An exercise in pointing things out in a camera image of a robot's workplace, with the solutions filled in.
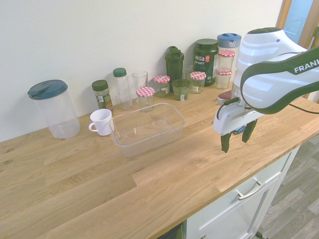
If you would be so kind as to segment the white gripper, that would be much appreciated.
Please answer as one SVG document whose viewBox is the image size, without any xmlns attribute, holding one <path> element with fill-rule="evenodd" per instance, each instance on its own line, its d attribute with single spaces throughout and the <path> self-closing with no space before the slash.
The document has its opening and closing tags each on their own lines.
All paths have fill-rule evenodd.
<svg viewBox="0 0 319 239">
<path fill-rule="evenodd" d="M 245 109 L 238 103 L 221 106 L 213 122 L 213 129 L 221 135 L 221 149 L 225 153 L 229 150 L 229 141 L 232 131 L 243 125 L 246 128 L 242 135 L 242 141 L 247 142 L 257 124 L 260 113 L 255 110 Z"/>
</svg>

